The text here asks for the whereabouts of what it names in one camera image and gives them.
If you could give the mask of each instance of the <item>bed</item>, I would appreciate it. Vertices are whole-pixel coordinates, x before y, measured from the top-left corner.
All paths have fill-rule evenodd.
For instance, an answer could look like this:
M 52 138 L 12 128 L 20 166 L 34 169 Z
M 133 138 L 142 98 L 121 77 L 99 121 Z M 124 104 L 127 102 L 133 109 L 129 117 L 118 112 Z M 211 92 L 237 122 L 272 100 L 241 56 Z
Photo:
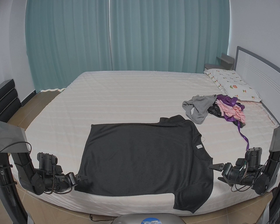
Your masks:
M 276 110 L 268 95 L 262 93 L 252 75 L 267 72 L 271 65 L 260 64 L 245 49 L 237 49 L 235 70 L 263 98 L 263 103 L 243 101 L 246 126 L 242 133 L 249 139 L 250 147 L 262 147 L 264 164 L 269 155 L 273 129 L 278 126 Z M 270 76 L 274 91 L 280 94 L 279 72 L 276 78 Z M 77 173 L 80 167 L 85 142 L 91 124 L 99 123 L 156 123 L 160 117 L 185 115 L 182 102 L 194 95 L 221 94 L 216 84 L 206 74 L 176 73 L 159 71 L 97 71 L 85 72 L 78 76 L 34 119 L 26 130 L 27 140 L 32 144 L 31 159 L 34 167 L 39 162 L 38 152 L 54 154 L 63 172 Z M 213 163 L 231 162 L 243 158 L 247 143 L 231 122 L 208 115 L 203 124 L 196 125 L 205 138 L 205 149 L 213 157 Z M 16 169 L 12 169 L 17 179 Z M 208 200 L 194 213 L 216 211 L 258 196 L 253 190 L 231 192 L 230 187 L 217 180 L 220 172 L 214 172 L 214 187 Z M 131 213 L 173 213 L 180 216 L 192 215 L 189 211 L 173 209 L 174 195 L 138 195 L 107 197 L 72 191 L 66 195 L 34 195 L 58 206 L 91 214 L 119 216 Z

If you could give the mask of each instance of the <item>floral pillowcase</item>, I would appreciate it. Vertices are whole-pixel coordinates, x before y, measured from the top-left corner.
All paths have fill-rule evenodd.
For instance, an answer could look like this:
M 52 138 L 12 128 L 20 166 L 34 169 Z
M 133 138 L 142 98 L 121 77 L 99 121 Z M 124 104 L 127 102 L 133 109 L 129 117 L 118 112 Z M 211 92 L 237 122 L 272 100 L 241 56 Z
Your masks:
M 246 84 L 234 70 L 208 69 L 204 71 L 224 95 L 237 97 L 239 100 L 260 102 L 258 93 Z

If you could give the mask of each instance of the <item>blue round sticker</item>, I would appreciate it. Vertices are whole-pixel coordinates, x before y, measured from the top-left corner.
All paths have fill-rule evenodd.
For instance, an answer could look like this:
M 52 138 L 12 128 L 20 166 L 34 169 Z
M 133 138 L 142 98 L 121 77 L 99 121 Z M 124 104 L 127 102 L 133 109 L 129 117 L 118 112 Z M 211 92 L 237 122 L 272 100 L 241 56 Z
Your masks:
M 156 218 L 147 218 L 144 219 L 141 224 L 162 224 L 159 219 Z

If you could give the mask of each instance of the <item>headboard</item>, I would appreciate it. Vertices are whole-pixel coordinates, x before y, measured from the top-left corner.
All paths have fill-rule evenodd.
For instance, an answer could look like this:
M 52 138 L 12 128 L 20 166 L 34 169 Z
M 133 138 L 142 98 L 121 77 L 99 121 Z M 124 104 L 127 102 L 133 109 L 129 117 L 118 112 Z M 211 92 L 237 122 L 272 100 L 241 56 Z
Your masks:
M 280 68 L 238 46 L 234 70 L 258 92 L 263 106 L 280 124 Z

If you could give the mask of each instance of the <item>curtain fold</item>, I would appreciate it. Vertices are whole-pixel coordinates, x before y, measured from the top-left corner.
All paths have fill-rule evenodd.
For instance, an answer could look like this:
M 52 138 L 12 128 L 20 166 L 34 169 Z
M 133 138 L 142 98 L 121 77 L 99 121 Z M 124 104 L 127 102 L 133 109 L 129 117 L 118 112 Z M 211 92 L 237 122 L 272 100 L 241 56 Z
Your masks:
M 25 35 L 37 92 L 85 71 L 112 70 L 109 0 L 28 0 Z
M 202 73 L 227 53 L 228 0 L 111 0 L 113 70 Z

